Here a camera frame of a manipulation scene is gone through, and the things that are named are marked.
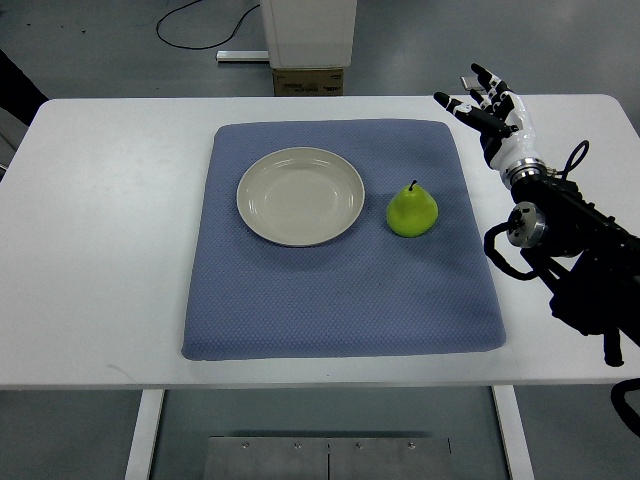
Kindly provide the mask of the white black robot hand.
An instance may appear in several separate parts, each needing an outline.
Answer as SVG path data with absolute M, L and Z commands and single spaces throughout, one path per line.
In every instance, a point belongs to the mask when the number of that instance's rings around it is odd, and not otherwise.
M 529 175 L 544 175 L 546 166 L 535 149 L 536 132 L 522 99 L 500 77 L 472 64 L 483 93 L 470 92 L 473 103 L 436 92 L 434 100 L 454 118 L 480 133 L 483 156 L 510 189 Z

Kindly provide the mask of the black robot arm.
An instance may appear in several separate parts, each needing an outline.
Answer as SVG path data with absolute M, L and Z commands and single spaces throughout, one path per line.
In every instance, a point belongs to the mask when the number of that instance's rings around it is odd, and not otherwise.
M 569 180 L 588 150 L 581 141 L 560 171 L 529 159 L 509 168 L 515 206 L 486 232 L 484 252 L 514 279 L 540 279 L 552 293 L 552 316 L 602 337 L 605 364 L 620 367 L 621 339 L 639 341 L 639 239 Z

